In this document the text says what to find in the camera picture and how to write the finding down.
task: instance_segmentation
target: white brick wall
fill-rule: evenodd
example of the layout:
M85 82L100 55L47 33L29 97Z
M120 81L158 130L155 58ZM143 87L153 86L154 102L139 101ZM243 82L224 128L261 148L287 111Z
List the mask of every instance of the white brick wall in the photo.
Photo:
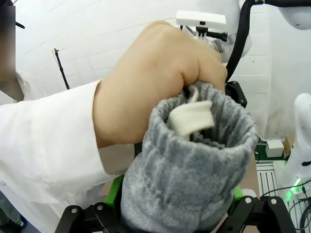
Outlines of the white brick wall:
M199 10L194 0L20 0L17 69L34 74L48 95L65 90L52 48L70 87L103 78L144 26L174 22L177 10ZM247 110L264 133L270 98L270 29L265 6L252 9L253 46L241 59L233 80L241 83Z

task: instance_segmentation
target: bolt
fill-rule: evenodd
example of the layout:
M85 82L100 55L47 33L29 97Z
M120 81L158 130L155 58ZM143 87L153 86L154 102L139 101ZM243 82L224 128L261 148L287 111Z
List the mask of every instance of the bolt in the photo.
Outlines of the bolt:
M245 202L246 202L247 204L249 204L249 203L252 202L252 200L251 200L250 198L246 198L246 199L245 199Z

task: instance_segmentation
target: white lab coat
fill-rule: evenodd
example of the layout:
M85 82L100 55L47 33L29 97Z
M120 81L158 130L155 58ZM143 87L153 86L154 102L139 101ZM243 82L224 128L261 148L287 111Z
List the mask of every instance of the white lab coat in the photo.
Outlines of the white lab coat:
M44 95L28 74L19 74L25 100ZM68 205L94 203L101 185L116 177L105 172L97 149L97 84L0 106L0 190L42 233L55 231Z

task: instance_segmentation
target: white sleeve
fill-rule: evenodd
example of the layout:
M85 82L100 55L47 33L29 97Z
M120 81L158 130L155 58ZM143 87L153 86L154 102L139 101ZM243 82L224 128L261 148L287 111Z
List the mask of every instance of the white sleeve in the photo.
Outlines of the white sleeve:
M115 178L105 172L96 144L92 108L98 83L1 106L0 165L70 192Z

